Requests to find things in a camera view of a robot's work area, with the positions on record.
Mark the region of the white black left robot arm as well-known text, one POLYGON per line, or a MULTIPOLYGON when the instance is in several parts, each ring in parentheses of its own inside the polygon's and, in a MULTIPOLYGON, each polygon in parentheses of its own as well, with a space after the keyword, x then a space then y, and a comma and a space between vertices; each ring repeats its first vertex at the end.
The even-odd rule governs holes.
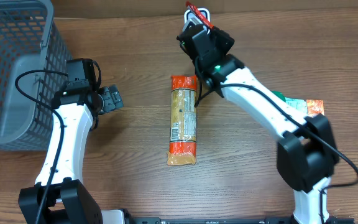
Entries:
POLYGON ((47 106, 53 128, 44 165, 35 185, 19 194, 27 223, 126 223, 123 210, 101 210, 83 185, 87 136, 98 115, 122 106, 116 85, 67 82, 55 93, 47 106))

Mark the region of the teal snack packet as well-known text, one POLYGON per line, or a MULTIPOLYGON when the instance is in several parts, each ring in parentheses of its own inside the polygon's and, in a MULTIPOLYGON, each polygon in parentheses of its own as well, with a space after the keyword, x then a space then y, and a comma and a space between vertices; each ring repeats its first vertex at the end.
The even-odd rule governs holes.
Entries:
POLYGON ((307 102, 305 100, 295 99, 295 98, 285 98, 285 102, 286 104, 297 109, 298 111, 301 111, 304 114, 308 114, 307 102))

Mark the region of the green lid round can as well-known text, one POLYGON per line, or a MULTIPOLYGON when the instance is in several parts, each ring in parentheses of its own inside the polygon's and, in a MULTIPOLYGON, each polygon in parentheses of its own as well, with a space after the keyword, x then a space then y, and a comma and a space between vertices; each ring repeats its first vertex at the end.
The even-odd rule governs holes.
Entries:
POLYGON ((281 93, 281 92, 279 92, 279 91, 272 91, 272 93, 273 93, 274 95, 276 95, 277 97, 279 97, 282 101, 286 102, 286 98, 285 98, 285 96, 284 96, 283 93, 281 93))

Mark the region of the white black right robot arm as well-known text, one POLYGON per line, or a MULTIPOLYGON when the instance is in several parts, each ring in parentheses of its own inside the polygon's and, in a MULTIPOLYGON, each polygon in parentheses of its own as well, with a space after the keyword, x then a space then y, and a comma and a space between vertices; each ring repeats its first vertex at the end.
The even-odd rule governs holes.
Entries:
POLYGON ((293 222, 326 223, 326 191, 339 161, 328 119, 308 116, 264 87, 229 54, 234 39, 223 30, 191 25, 177 40, 208 91, 245 110, 276 140, 277 170, 294 191, 293 222))

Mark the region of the small orange snack box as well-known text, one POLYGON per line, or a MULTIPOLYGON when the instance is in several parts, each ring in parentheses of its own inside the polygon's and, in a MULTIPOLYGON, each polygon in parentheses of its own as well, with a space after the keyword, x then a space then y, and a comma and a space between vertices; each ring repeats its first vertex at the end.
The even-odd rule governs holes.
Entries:
POLYGON ((324 115, 323 100, 306 100, 308 116, 324 115))

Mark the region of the long orange cracker pack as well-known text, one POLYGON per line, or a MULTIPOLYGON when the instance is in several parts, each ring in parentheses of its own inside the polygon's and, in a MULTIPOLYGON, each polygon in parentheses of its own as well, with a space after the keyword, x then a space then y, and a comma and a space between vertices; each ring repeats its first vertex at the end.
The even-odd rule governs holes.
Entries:
POLYGON ((171 91, 170 144, 167 164, 196 164, 196 76, 173 75, 171 91))

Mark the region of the red stick snack packet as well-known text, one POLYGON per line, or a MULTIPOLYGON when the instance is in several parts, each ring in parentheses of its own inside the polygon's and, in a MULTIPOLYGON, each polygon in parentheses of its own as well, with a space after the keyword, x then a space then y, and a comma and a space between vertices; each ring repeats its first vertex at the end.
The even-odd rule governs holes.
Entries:
POLYGON ((201 13, 201 11, 191 2, 186 2, 186 7, 205 25, 207 28, 212 29, 214 26, 213 24, 207 20, 207 18, 201 13))

